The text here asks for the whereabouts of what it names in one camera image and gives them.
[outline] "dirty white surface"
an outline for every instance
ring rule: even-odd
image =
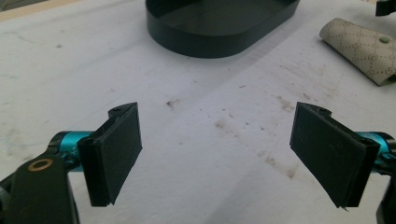
[[[0,24],[0,178],[63,130],[94,130],[139,103],[143,150],[114,206],[90,223],[369,223],[389,179],[371,175],[359,208],[336,209],[289,146],[296,102],[355,131],[396,135],[396,86],[379,88],[318,36],[334,18],[396,36],[396,15],[359,0],[303,0],[233,57],[175,54],[146,29],[143,0],[84,0]]]

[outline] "teal anodized part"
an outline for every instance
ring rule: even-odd
[[[62,139],[61,144],[59,145],[59,151],[63,153],[68,153],[69,156],[73,157],[74,159],[80,161],[79,152],[78,152],[78,145],[77,142],[86,136],[89,136],[92,132],[69,132],[64,136]],[[72,171],[75,172],[82,172],[81,164],[73,169]]]
[[[360,135],[361,137],[365,137],[365,138],[374,140],[381,146],[378,151],[378,156],[382,153],[389,153],[389,147],[388,147],[387,142],[378,133],[370,133],[370,132],[364,133],[364,132],[362,132],[362,133],[357,133],[357,134]]]

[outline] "brass insert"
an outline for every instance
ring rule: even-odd
[[[53,164],[52,159],[42,159],[30,163],[30,165],[27,167],[27,170],[30,172],[42,171],[49,168],[52,164]]]

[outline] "scuff mark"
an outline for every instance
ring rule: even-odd
[[[320,75],[321,77],[323,77],[324,75],[326,75],[326,70],[327,70],[326,64],[323,64],[323,66],[321,66],[321,67],[319,68],[319,70],[318,70],[319,75]]]
[[[8,130],[4,144],[7,146],[6,155],[8,158],[14,157],[16,153],[18,154],[16,157],[20,158],[22,156],[19,154],[23,154],[26,151],[26,145],[21,140],[21,132],[15,128]]]
[[[19,40],[22,40],[22,41],[25,41],[25,42],[28,42],[28,43],[31,43],[31,44],[36,44],[35,41],[26,39],[25,37],[21,36],[21,35],[18,34],[17,32],[5,32],[4,34],[5,34],[5,35],[15,35]]]
[[[265,155],[265,151],[261,151],[257,154],[259,158],[262,158]]]
[[[235,138],[239,138],[238,132],[230,128],[228,125],[226,125],[226,122],[223,119],[220,119],[215,122],[215,127],[220,129],[222,132],[231,134]]]
[[[304,98],[305,98],[305,99],[307,99],[307,100],[311,100],[311,97],[310,97],[308,94],[306,94],[306,93],[303,93],[303,95],[304,95]]]
[[[168,101],[166,105],[169,106],[171,110],[174,110],[175,105],[177,105],[178,103],[180,103],[180,100],[174,100],[174,101]]]
[[[7,75],[7,74],[0,75],[0,77],[6,77],[8,79],[19,79],[19,77],[17,77],[17,76],[12,76],[12,75]]]
[[[299,164],[296,163],[292,166],[286,166],[279,164],[273,157],[267,156],[265,162],[270,164],[276,171],[280,172],[282,175],[287,176],[289,179],[293,179],[297,174],[297,169]]]

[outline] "black plastic base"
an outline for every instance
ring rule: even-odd
[[[290,18],[299,0],[147,0],[159,44],[197,58],[234,55]]]

